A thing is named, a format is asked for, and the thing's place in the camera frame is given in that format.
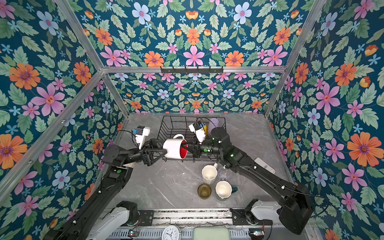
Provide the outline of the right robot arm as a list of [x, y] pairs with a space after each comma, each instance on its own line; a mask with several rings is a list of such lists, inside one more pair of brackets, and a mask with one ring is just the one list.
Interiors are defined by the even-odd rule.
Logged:
[[279, 178], [256, 163], [231, 143], [224, 128], [214, 128], [211, 136], [203, 142], [187, 140], [182, 144], [182, 149], [192, 153], [195, 158], [202, 154], [217, 156], [223, 167], [248, 178], [274, 199], [272, 202], [253, 199], [247, 205], [243, 217], [250, 225], [258, 225], [262, 221], [280, 222], [296, 235], [303, 232], [315, 210], [309, 189], [303, 184], [295, 185]]

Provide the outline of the yellow mug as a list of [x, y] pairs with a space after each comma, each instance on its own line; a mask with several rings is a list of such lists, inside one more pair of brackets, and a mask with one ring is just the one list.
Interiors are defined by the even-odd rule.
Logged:
[[207, 136], [207, 125], [206, 124], [202, 124], [202, 129], [204, 130], [205, 135]]

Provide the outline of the lavender plastic cup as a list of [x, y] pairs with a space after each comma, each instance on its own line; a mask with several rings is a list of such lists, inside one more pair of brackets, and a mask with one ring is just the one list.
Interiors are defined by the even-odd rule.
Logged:
[[219, 126], [219, 120], [217, 118], [209, 119], [208, 134], [211, 134], [212, 130]]

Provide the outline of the red interior white mug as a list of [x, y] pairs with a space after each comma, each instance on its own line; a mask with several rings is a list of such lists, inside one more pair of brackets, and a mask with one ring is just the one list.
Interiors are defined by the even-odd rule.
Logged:
[[163, 149], [167, 151], [165, 157], [167, 159], [184, 160], [188, 154], [188, 150], [184, 148], [187, 141], [184, 135], [177, 134], [172, 139], [165, 140]]

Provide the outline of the cream white mug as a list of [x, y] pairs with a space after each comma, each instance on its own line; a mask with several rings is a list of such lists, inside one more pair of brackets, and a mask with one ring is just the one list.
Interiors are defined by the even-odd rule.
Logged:
[[218, 163], [215, 163], [213, 165], [206, 165], [203, 167], [202, 177], [205, 184], [211, 185], [215, 181], [218, 175], [217, 167]]

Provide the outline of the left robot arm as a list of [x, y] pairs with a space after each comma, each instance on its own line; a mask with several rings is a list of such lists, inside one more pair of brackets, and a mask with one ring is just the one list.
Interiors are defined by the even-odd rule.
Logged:
[[144, 146], [126, 150], [118, 145], [110, 145], [105, 149], [103, 162], [109, 168], [100, 185], [91, 197], [73, 217], [57, 229], [49, 230], [43, 237], [45, 240], [105, 240], [120, 226], [151, 226], [154, 211], [139, 211], [138, 205], [122, 201], [101, 221], [98, 218], [125, 187], [133, 172], [133, 163], [143, 162], [153, 165], [167, 153], [162, 148], [163, 141], [150, 139]]

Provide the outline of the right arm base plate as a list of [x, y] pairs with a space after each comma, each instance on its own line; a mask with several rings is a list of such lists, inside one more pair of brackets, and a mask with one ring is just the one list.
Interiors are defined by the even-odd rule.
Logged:
[[230, 208], [232, 214], [233, 225], [235, 226], [272, 226], [271, 220], [259, 220], [250, 211], [245, 209], [233, 209]]

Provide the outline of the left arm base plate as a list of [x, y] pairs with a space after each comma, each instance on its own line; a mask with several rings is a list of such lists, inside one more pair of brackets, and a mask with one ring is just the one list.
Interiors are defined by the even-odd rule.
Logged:
[[137, 217], [122, 224], [122, 227], [150, 227], [154, 220], [154, 210], [139, 210]]

